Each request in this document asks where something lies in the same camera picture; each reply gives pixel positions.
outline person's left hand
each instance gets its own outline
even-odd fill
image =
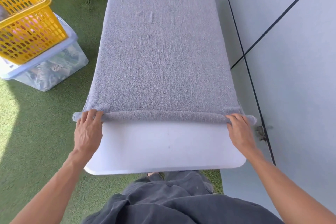
[[[91,159],[102,141],[103,111],[91,109],[83,112],[75,129],[74,152],[80,153],[87,161]]]

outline hand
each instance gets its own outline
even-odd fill
[[[232,124],[227,123],[227,129],[229,130],[229,136],[233,145],[247,158],[253,154],[263,155],[257,148],[254,141],[253,133],[250,127],[250,123],[246,116],[242,116],[238,113],[226,115]]]
[[[74,152],[78,152],[86,163],[92,158],[102,141],[103,111],[91,109],[83,112],[75,129]]]

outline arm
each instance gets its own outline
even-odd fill
[[[250,161],[286,224],[336,223],[332,212],[264,159],[245,116],[233,114],[227,117],[231,121],[227,128],[233,145]]]
[[[75,130],[75,147],[60,170],[10,224],[59,224],[79,175],[102,140],[103,112],[83,112]]]

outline clear plastic storage box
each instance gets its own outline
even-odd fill
[[[15,65],[0,57],[0,77],[17,80],[41,91],[47,91],[82,67],[88,59],[77,43],[72,28],[58,17],[69,38],[23,65]]]

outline yellow plastic basket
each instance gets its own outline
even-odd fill
[[[51,0],[0,0],[8,12],[0,21],[0,57],[21,65],[68,36],[53,14]]]

